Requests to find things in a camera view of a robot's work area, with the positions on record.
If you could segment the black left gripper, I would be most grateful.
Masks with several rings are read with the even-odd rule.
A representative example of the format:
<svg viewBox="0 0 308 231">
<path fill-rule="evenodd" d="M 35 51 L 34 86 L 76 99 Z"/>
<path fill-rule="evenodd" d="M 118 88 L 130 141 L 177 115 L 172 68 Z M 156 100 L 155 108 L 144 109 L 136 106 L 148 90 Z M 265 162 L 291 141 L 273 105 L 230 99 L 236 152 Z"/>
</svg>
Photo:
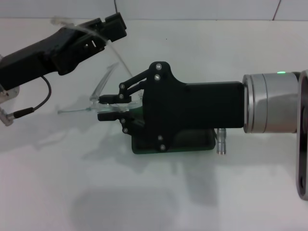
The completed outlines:
<svg viewBox="0 0 308 231">
<path fill-rule="evenodd" d="M 87 30 L 100 33 L 104 24 L 81 24 L 62 27 L 51 36 L 3 57 L 0 61 L 0 85 L 11 90 L 46 74 L 63 76 L 80 62 L 97 54 L 105 42 Z"/>
</svg>

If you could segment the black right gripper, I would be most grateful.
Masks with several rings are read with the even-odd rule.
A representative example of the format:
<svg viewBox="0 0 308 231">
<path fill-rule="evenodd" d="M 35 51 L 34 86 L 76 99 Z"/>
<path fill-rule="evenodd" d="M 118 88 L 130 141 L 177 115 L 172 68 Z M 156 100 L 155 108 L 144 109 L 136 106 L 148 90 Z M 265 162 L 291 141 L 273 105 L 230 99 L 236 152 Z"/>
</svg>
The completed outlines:
<svg viewBox="0 0 308 231">
<path fill-rule="evenodd" d="M 184 83 L 166 62 L 149 66 L 143 94 L 147 142 L 156 152 L 214 149 L 215 128 L 244 126 L 241 82 Z"/>
</svg>

